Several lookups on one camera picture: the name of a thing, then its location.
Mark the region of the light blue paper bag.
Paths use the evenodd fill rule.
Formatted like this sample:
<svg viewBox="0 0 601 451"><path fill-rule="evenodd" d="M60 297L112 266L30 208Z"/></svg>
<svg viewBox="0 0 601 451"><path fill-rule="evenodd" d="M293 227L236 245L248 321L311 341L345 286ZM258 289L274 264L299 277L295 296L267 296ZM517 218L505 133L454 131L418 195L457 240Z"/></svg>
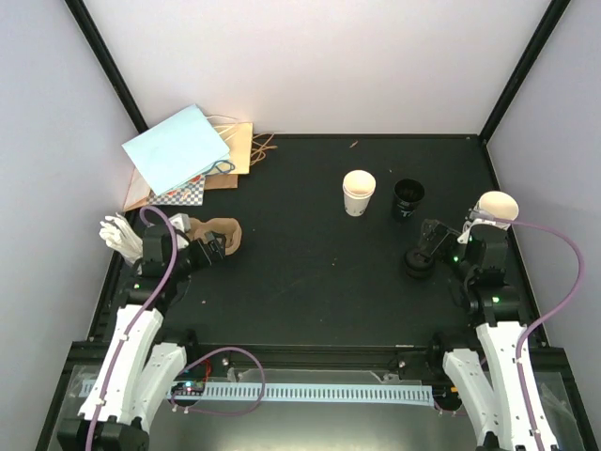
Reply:
<svg viewBox="0 0 601 451"><path fill-rule="evenodd" d="M214 125L238 123L220 117L213 124L195 104L185 107L164 121L122 145L152 194L165 194L197 176L229 153L228 145Z"/></svg>

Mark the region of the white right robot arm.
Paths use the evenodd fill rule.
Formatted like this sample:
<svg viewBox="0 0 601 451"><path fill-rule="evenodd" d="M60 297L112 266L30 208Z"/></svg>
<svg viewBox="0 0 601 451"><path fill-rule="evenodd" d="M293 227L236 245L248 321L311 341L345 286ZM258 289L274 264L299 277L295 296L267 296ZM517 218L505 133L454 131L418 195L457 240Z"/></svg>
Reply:
<svg viewBox="0 0 601 451"><path fill-rule="evenodd" d="M450 266L455 297L482 347L440 346L426 356L429 372L449 378L457 389L478 449L559 449L536 387L521 302L505 280L506 230L483 222L461 234L438 220L426 220L417 254Z"/></svg>

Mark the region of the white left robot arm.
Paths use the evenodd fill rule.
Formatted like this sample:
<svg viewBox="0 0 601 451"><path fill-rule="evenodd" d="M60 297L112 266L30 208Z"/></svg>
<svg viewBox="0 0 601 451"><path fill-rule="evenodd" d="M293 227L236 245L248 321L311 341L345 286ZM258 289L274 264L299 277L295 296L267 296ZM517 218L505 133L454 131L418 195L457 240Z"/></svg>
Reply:
<svg viewBox="0 0 601 451"><path fill-rule="evenodd" d="M242 229L233 218L202 222L179 213L138 235L115 214L102 222L100 237L131 264L132 278L95 384L76 417L61 422L57 440L64 450L146 450L171 382L202 361L194 333L158 336L167 309L193 272L239 249Z"/></svg>

